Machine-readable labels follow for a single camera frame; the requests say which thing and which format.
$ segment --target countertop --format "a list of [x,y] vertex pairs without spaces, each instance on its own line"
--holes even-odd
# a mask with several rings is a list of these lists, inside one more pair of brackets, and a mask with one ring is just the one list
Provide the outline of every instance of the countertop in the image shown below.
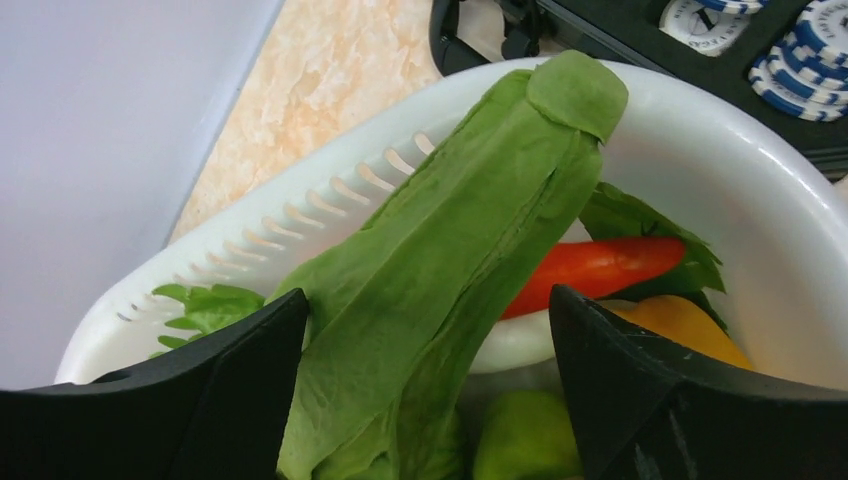
[[[441,78],[430,55],[431,5],[432,0],[286,1],[171,241],[340,133]],[[467,0],[461,8],[460,37],[490,60],[500,59],[502,23],[495,2]]]

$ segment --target poker chip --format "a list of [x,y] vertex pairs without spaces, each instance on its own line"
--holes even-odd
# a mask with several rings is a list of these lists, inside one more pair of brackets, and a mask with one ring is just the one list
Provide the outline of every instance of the poker chip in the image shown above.
[[799,43],[836,67],[848,66],[848,0],[813,0],[794,29]]
[[832,122],[848,112],[848,106],[822,105],[792,93],[777,83],[767,67],[767,59],[761,57],[748,73],[751,88],[764,101],[777,110],[812,122]]
[[783,50],[778,45],[771,48],[766,64],[774,81],[799,97],[823,105],[848,104],[848,92],[810,83],[795,73],[784,60]]
[[798,40],[795,32],[788,32],[783,37],[783,43],[792,47],[792,53],[798,60],[808,63],[810,68],[822,75],[831,76],[831,78],[841,78],[840,75],[848,75],[848,67],[841,67],[819,57],[812,48]]
[[660,30],[702,55],[717,57],[750,23],[748,15],[722,13],[698,0],[673,0],[660,17]]
[[781,41],[777,43],[783,53],[783,59],[798,76],[813,85],[821,85],[831,90],[848,90],[848,69],[839,70],[823,66],[814,58],[806,56],[803,47]]
[[769,0],[698,0],[710,9],[732,15],[753,15],[768,5]]

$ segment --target green leaf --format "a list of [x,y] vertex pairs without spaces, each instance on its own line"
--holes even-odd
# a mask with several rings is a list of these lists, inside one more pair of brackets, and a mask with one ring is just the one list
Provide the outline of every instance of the green leaf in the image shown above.
[[591,196],[626,104],[576,51],[508,73],[359,231],[283,280],[272,298],[301,288],[311,307],[286,478],[462,476],[452,412],[469,368]]
[[212,285],[210,288],[169,284],[153,290],[154,295],[173,298],[183,303],[185,313],[165,322],[165,325],[178,330],[196,330],[188,340],[176,337],[159,337],[159,343],[168,348],[178,348],[204,335],[228,327],[256,312],[265,303],[265,298],[246,288],[230,285]]
[[154,288],[153,292],[151,293],[153,295],[173,298],[174,300],[180,303],[186,303],[186,301],[188,301],[189,295],[187,288],[176,283],[169,283],[167,285],[162,285],[161,287]]
[[159,343],[168,348],[179,348],[188,343],[185,339],[179,337],[171,337],[169,335],[159,335]]
[[187,317],[179,317],[165,322],[166,327],[177,330],[197,330],[197,324]]
[[638,302],[656,295],[679,295],[694,302],[722,329],[727,329],[703,293],[705,288],[725,291],[719,272],[721,261],[704,240],[642,200],[604,182],[598,183],[580,214],[580,221],[593,240],[644,234],[680,238],[686,245],[686,254],[680,265],[657,278],[616,292],[610,298]]

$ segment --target red bell pepper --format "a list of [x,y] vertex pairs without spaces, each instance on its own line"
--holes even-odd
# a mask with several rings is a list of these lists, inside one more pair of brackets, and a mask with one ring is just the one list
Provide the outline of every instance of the red bell pepper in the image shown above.
[[601,298],[658,277],[676,267],[686,247],[676,237],[623,237],[557,244],[507,307],[501,319],[548,308],[551,288],[568,285]]

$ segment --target white plastic basket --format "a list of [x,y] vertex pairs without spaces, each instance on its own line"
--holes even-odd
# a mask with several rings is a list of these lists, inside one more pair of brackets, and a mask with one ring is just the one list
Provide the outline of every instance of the white plastic basket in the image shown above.
[[[146,359],[158,335],[187,335],[163,325],[180,310],[149,295],[159,285],[226,283],[269,294],[354,232],[486,88],[541,61],[451,76],[252,191],[109,289],[79,325],[56,381],[89,382]],[[630,101],[603,149],[604,179],[713,245],[732,292],[716,307],[759,369],[848,387],[848,209],[835,191],[729,104],[670,77],[607,66]]]

